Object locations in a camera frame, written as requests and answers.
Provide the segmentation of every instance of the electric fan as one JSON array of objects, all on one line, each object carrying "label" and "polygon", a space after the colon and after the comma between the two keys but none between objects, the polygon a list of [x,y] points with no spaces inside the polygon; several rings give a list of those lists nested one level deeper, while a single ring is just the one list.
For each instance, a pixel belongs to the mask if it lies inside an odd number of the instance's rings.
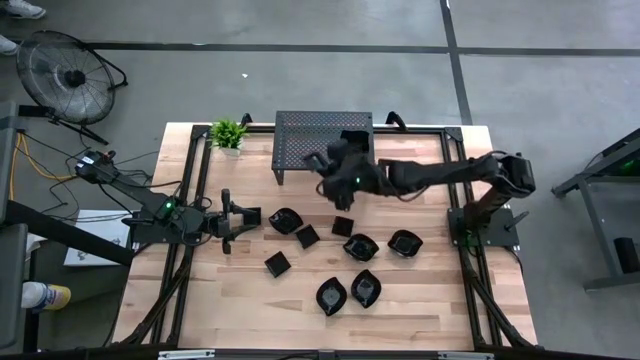
[{"label": "electric fan", "polygon": [[[109,67],[122,74],[114,84]],[[57,31],[37,31],[20,45],[18,76],[38,106],[20,106],[18,116],[47,117],[107,145],[87,128],[104,119],[115,102],[115,90],[128,85],[118,67],[98,55],[90,45]]]}]

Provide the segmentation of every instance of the wooden table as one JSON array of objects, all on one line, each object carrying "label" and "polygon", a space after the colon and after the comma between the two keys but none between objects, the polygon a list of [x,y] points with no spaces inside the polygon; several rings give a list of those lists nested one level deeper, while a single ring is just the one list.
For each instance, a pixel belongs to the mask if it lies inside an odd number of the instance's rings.
[{"label": "wooden table", "polygon": [[[154,183],[181,178],[192,125],[167,124]],[[477,157],[492,149],[487,127],[463,126],[462,132],[468,156]],[[227,158],[219,150],[212,153],[206,196],[214,200],[213,208],[220,207],[220,190],[229,188],[237,204],[262,207],[265,225],[232,243],[231,255],[222,253],[219,240],[196,249],[180,347],[472,349],[460,262],[446,225],[445,212],[450,207],[446,187],[434,186],[411,203],[358,193],[351,211],[340,213],[315,193],[320,180],[317,174],[290,171],[284,186],[276,184],[270,167],[272,141],[272,134],[251,134],[240,158]],[[376,135],[375,142],[376,157],[442,161],[436,136]],[[197,176],[196,169],[189,199]],[[488,188],[487,184],[474,184],[476,198]],[[174,189],[162,190],[173,193]],[[267,218],[281,207],[296,210],[305,224],[314,226],[321,241],[303,250],[295,236],[276,232]],[[365,233],[378,242],[381,250],[374,259],[358,263],[349,258],[342,249],[345,238],[331,234],[336,215],[354,219],[354,233]],[[424,240],[416,257],[399,258],[387,247],[386,242],[398,229],[413,231]],[[292,268],[274,279],[264,261],[278,251],[285,254]],[[134,259],[114,341],[129,335],[158,297],[166,252],[166,245],[153,245]],[[487,260],[497,303],[520,333],[535,343],[517,262],[500,248],[488,248]],[[336,276],[349,288],[363,269],[371,270],[382,282],[378,301],[363,309],[349,299],[337,314],[326,317],[315,301],[318,287]],[[488,341],[483,306],[479,305],[479,311]],[[172,313],[170,303],[163,337],[169,331]]]}]

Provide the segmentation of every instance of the sneaker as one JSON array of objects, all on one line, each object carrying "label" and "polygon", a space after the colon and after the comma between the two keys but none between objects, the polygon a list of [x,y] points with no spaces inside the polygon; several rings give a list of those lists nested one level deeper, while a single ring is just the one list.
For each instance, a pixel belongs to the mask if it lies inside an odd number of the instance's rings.
[{"label": "sneaker", "polygon": [[6,37],[0,35],[0,54],[15,55],[18,52],[18,45]]},{"label": "sneaker", "polygon": [[47,13],[45,9],[24,0],[2,1],[0,4],[0,7],[14,19],[40,19]]}]

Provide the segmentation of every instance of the fan stand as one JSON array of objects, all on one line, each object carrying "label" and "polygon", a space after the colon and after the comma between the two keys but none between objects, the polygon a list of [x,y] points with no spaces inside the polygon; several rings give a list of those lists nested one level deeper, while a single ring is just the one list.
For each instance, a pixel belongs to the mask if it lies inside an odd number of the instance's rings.
[{"label": "fan stand", "polygon": [[80,125],[80,127],[76,127],[70,124],[67,124],[63,120],[52,117],[53,109],[49,109],[43,106],[38,105],[19,105],[18,106],[18,116],[19,117],[35,117],[35,118],[48,118],[49,122],[54,125],[62,125],[71,131],[75,131],[82,136],[86,136],[87,138],[99,142],[103,145],[109,145],[109,142],[102,138],[100,135],[94,133],[89,130],[85,125]]}]

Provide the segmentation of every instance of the white shoe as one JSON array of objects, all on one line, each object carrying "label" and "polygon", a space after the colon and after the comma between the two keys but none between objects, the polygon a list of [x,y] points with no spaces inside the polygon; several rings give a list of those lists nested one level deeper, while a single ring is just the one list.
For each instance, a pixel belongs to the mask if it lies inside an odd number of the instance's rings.
[{"label": "white shoe", "polygon": [[0,35],[0,54],[15,55],[18,52],[18,45],[6,37]]},{"label": "white shoe", "polygon": [[39,6],[29,4],[24,0],[9,0],[0,2],[2,9],[15,19],[40,19],[47,11]]}]

